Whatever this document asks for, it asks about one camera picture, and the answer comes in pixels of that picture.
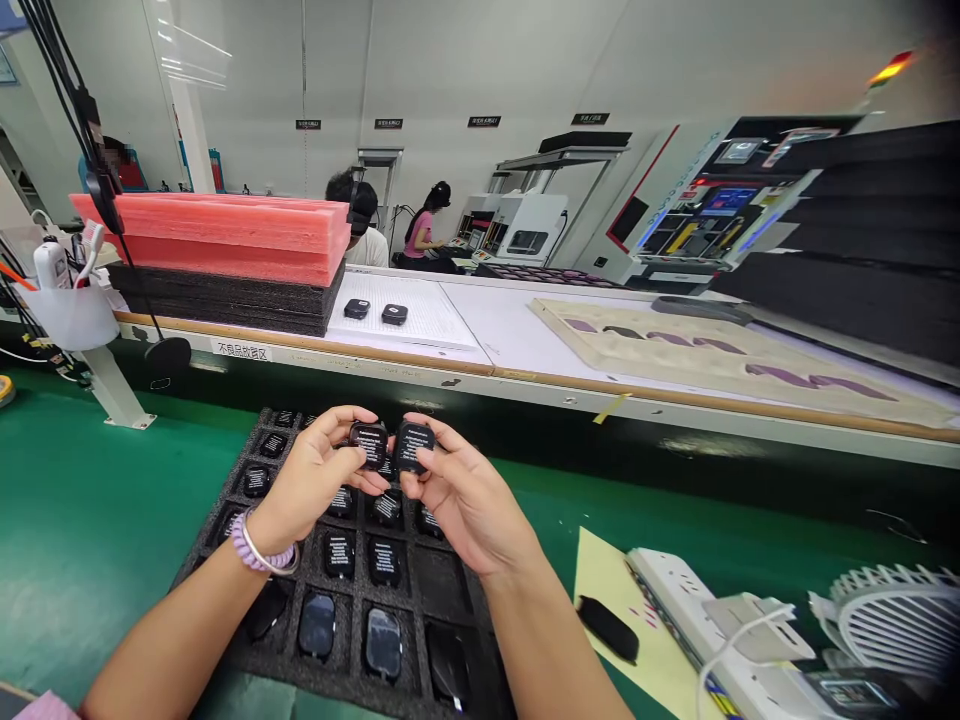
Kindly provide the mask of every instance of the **stack of foam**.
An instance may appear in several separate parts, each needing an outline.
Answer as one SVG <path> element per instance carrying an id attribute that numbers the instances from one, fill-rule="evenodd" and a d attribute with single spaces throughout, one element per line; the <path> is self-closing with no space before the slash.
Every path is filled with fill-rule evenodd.
<path id="1" fill-rule="evenodd" d="M 89 195 L 70 199 L 100 222 Z M 326 332 L 350 240 L 345 203 L 163 193 L 121 195 L 117 209 L 143 289 L 129 268 L 110 276 L 133 312 L 147 311 L 145 291 L 158 315 Z"/>

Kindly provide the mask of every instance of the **white fan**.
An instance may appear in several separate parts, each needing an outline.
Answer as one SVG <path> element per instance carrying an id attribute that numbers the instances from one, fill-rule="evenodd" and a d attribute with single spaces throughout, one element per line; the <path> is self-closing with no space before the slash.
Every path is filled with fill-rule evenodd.
<path id="1" fill-rule="evenodd" d="M 851 570 L 810 593 L 810 609 L 838 648 L 866 667 L 939 680 L 960 648 L 960 577 L 897 565 Z"/>

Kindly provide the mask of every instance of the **green workbench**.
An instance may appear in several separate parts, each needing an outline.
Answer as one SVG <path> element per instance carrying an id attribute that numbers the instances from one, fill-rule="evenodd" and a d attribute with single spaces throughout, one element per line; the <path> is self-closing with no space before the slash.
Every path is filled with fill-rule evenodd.
<path id="1" fill-rule="evenodd" d="M 141 402 L 159 418 L 145 432 L 124 430 L 104 425 L 95 400 L 59 378 L 3 372 L 19 395 L 0 409 L 0 681 L 38 694 L 52 689 L 76 706 L 114 646 L 169 588 L 256 414 L 144 393 Z M 750 591 L 796 603 L 804 608 L 801 628 L 815 643 L 822 638 L 805 610 L 807 590 L 825 593 L 838 575 L 861 565 L 947 558 L 890 534 L 494 464 L 569 591 L 582 525 L 622 550 L 645 546 L 682 556 L 717 595 Z M 638 717 L 671 717 L 607 669 Z M 226 669 L 196 715 L 373 717 Z"/>

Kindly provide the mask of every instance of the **white workbench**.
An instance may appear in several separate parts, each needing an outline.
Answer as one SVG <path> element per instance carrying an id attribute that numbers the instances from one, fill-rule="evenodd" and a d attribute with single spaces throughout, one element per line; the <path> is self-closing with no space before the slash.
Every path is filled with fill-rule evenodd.
<path id="1" fill-rule="evenodd" d="M 581 287 L 556 292 L 543 284 L 371 268 L 348 268 L 341 293 L 349 292 L 354 274 L 419 277 L 439 283 L 476 339 L 476 347 L 449 349 L 391 338 L 357 338 L 335 328 L 326 337 L 315 338 L 176 318 L 160 318 L 160 324 L 165 335 L 190 342 L 199 367 L 215 366 L 216 348 L 226 340 L 264 348 L 269 361 L 275 363 L 579 410 L 589 413 L 584 416 L 587 422 L 593 415 L 609 411 L 678 427 L 960 467 L 958 431 L 927 432 L 919 426 L 595 370 L 528 308 L 533 298 L 545 297 L 649 309 L 655 298 L 651 294 Z M 119 313 L 118 319 L 122 337 L 156 338 L 146 316 Z M 853 364 L 858 371 L 917 392 L 917 383 L 894 373 L 812 345 L 805 350 L 847 366 Z M 920 387 L 927 397 L 960 413 L 960 403 L 952 396 Z M 632 396 L 618 402 L 625 392 Z"/>

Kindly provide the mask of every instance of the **orange object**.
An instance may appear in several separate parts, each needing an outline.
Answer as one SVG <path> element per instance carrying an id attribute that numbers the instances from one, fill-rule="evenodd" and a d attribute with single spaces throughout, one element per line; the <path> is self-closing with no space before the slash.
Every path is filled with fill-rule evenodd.
<path id="1" fill-rule="evenodd" d="M 84 220 L 101 222 L 89 195 L 70 200 Z M 125 193 L 117 210 L 130 254 L 144 267 L 329 287 L 350 242 L 347 203 Z"/>
<path id="2" fill-rule="evenodd" d="M 7 267 L 6 265 L 4 265 L 3 263 L 0 263 L 0 272 L 2 272 L 4 275 L 6 275 L 6 276 L 7 276 L 8 278 L 10 278 L 11 280 L 16 280 L 18 283 L 20 283 L 21 285 L 23 285 L 27 290 L 36 290 L 36 288 L 35 288 L 33 285 L 31 285 L 31 284 L 28 283 L 26 280 L 24 280 L 22 277 L 20 277 L 19 275 L 17 275 L 13 270 L 11 270 L 10 268 L 8 268 L 8 267 Z"/>

